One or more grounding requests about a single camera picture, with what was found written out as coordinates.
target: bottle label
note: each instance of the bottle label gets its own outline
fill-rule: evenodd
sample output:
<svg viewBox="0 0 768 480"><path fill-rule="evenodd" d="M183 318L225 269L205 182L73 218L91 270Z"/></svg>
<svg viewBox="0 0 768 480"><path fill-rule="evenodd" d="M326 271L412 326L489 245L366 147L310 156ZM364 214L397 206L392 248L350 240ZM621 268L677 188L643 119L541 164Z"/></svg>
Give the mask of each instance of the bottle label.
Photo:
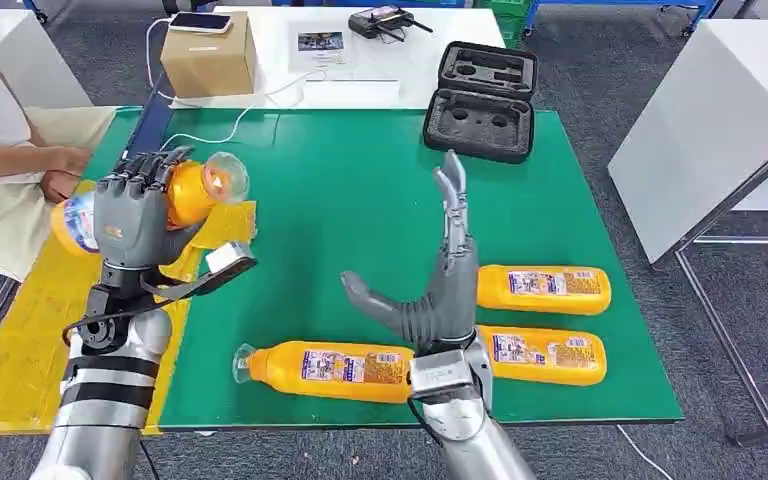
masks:
<svg viewBox="0 0 768 480"><path fill-rule="evenodd" d="M301 377L305 380L398 384L406 373L398 353L353 356L325 350L305 350Z"/></svg>
<svg viewBox="0 0 768 480"><path fill-rule="evenodd" d="M501 363L546 365L546 355L527 345L522 335L493 335L493 359Z"/></svg>
<svg viewBox="0 0 768 480"><path fill-rule="evenodd" d="M564 342L552 342L546 351L528 345L522 335L493 335L493 359L500 363L594 369L596 353L586 337L571 336Z"/></svg>
<svg viewBox="0 0 768 480"><path fill-rule="evenodd" d="M599 295L601 287L596 274L589 270L540 272L521 270L508 272L508 285L514 295Z"/></svg>
<svg viewBox="0 0 768 480"><path fill-rule="evenodd" d="M570 337L566 343L549 344L549 362L564 368L592 370L599 368L596 354L586 338Z"/></svg>
<svg viewBox="0 0 768 480"><path fill-rule="evenodd" d="M93 230L93 211L95 195L87 193L76 195L63 205L63 220L66 231L82 249L90 253L98 252L98 242Z"/></svg>

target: cardboard box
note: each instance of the cardboard box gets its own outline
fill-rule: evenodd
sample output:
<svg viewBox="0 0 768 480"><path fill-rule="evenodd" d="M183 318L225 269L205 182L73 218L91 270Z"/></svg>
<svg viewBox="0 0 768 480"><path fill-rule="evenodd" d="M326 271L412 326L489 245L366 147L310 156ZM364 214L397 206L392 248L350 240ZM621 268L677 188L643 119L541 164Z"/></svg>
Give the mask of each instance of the cardboard box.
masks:
<svg viewBox="0 0 768 480"><path fill-rule="evenodd" d="M246 12L229 13L221 34L170 30L160 62L181 98L254 93L257 54Z"/></svg>

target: black carrying case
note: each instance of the black carrying case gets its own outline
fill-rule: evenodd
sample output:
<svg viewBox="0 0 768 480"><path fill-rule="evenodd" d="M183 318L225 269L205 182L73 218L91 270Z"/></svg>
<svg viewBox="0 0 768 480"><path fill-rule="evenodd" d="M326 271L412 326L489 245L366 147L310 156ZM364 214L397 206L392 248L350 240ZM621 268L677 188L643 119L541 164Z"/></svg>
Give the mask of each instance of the black carrying case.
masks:
<svg viewBox="0 0 768 480"><path fill-rule="evenodd" d="M437 69L423 140L436 150L505 163L531 152L537 56L507 48L452 42Z"/></svg>

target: barcode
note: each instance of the barcode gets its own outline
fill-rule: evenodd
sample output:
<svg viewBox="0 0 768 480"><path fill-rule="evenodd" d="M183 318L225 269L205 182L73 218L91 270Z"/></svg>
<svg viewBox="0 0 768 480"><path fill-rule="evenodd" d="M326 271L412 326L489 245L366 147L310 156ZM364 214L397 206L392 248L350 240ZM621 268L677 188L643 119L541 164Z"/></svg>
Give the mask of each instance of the barcode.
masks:
<svg viewBox="0 0 768 480"><path fill-rule="evenodd" d="M567 339L568 347L586 347L587 339L581 337L570 337Z"/></svg>
<svg viewBox="0 0 768 480"><path fill-rule="evenodd" d="M399 361L398 353L379 353L375 358L378 363L396 363Z"/></svg>

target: sleeve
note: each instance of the sleeve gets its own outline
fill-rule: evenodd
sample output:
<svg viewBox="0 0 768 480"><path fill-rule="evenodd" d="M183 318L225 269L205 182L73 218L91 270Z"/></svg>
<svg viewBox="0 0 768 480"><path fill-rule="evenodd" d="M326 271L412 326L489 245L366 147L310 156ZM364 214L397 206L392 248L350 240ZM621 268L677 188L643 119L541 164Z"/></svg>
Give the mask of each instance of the sleeve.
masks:
<svg viewBox="0 0 768 480"><path fill-rule="evenodd" d="M39 183L45 172L36 173L18 173L16 175L5 175L0 177L0 184L7 183Z"/></svg>

